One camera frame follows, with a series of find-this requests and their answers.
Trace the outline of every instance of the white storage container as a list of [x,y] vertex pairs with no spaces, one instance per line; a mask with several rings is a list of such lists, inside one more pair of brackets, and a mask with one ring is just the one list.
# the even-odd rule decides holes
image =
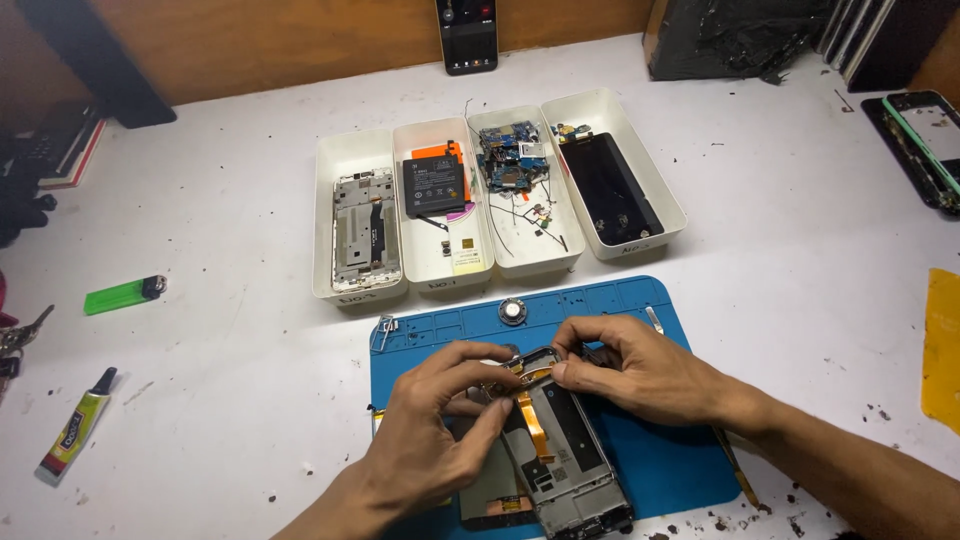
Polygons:
[[[413,157],[413,152],[446,144],[453,140],[460,144],[463,153],[464,171],[470,179],[470,200],[473,212],[458,224],[459,231],[469,231],[473,237],[479,261],[475,270],[467,273],[454,271],[456,257],[444,257],[442,242],[457,241],[455,234],[410,217],[404,204],[403,162]],[[396,197],[400,220],[400,243],[403,256],[403,272],[413,287],[420,292],[448,289],[486,282],[493,272],[493,245],[490,227],[487,224],[486,188],[477,171],[477,161],[469,137],[467,122],[462,117],[446,118],[401,126],[394,130],[394,159],[396,171]],[[443,217],[435,221],[444,221]]]
[[634,127],[630,124],[627,114],[620,107],[610,90],[598,88],[588,92],[548,101],[542,106],[543,116],[551,126],[567,124],[570,126],[589,125],[595,134],[609,133],[617,147],[627,161],[630,170],[634,173],[640,189],[650,202],[654,213],[663,225],[663,233],[654,234],[631,242],[607,245],[600,240],[593,222],[587,212],[583,197],[577,189],[573,179],[569,177],[569,169],[563,162],[563,153],[559,149],[560,141],[550,133],[554,143],[558,145],[557,154],[563,162],[564,172],[567,175],[567,191],[573,202],[577,217],[590,249],[597,258],[616,258],[642,250],[661,246],[676,236],[686,227],[686,215],[674,198],[670,188],[663,181],[663,176],[657,169],[650,154],[637,136]]
[[[487,218],[491,227],[496,263],[503,276],[508,279],[570,268],[587,246],[567,193],[564,172],[557,161],[550,126],[539,107],[496,110],[474,114],[468,118],[473,152],[477,155],[483,154],[480,130],[527,120],[535,125],[539,124],[540,141],[544,143],[546,161],[550,167],[549,180],[538,183],[526,197],[511,196],[505,199],[499,194],[486,191],[484,172],[477,171],[480,188],[486,191],[484,195],[489,198]],[[540,236],[536,236],[536,231],[540,229],[538,225],[515,215],[522,215],[536,204],[551,209],[552,221]]]
[[[407,290],[407,281],[403,278],[405,269],[402,244],[398,281],[375,285],[359,292],[338,293],[333,290],[333,187],[343,176],[377,168],[390,168],[394,172],[393,190],[398,191],[394,170],[394,146],[389,130],[329,136],[321,139],[317,144],[313,294],[337,307],[393,298]],[[395,199],[396,208],[400,209],[399,197]]]

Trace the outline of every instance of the flex cable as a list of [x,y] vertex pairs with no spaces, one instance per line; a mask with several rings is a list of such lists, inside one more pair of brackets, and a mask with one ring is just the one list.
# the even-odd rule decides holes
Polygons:
[[530,392],[520,392],[516,395],[516,403],[520,406],[520,412],[523,413],[523,419],[527,423],[527,429],[530,431],[530,438],[534,441],[534,449],[537,450],[537,458],[540,463],[553,463],[556,456],[551,454],[546,448],[546,433],[540,427],[540,421],[537,420],[537,413],[534,411],[534,404],[530,400]]

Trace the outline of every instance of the phone screen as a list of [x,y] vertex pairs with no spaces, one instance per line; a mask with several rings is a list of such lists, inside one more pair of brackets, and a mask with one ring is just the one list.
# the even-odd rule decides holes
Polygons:
[[601,242],[615,246],[663,233],[612,135],[578,138],[560,151]]
[[437,0],[444,64],[450,75],[496,68],[496,2]]

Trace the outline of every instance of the black battery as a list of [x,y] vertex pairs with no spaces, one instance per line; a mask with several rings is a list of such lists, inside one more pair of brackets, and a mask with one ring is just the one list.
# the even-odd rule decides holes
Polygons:
[[456,156],[417,158],[403,162],[407,215],[464,209],[464,166]]

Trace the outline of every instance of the desk surface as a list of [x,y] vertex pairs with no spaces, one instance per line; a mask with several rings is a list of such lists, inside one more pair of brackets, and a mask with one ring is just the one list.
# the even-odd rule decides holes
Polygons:
[[[927,270],[960,271],[958,225],[921,203],[819,58],[779,87],[650,83],[642,59],[640,35],[616,37],[505,55],[485,75],[431,64],[187,105],[165,126],[111,122],[50,225],[0,251],[6,312],[57,305],[0,406],[0,538],[267,537],[369,445],[380,312],[638,274],[666,284],[706,361],[960,478],[960,438],[919,407]],[[480,112],[599,86],[616,91],[689,216],[667,249],[610,262],[588,250],[559,279],[453,298],[343,311],[313,297],[319,138],[463,114],[471,98]],[[841,112],[835,89],[856,112]],[[158,273],[170,280],[161,300],[83,316],[85,293]],[[110,365],[122,379],[86,449],[59,488],[36,480]],[[752,519],[741,496],[640,522],[634,538],[670,525],[678,539],[710,536],[718,519],[743,538],[796,538],[791,519],[810,538],[844,529],[737,454],[772,515]]]

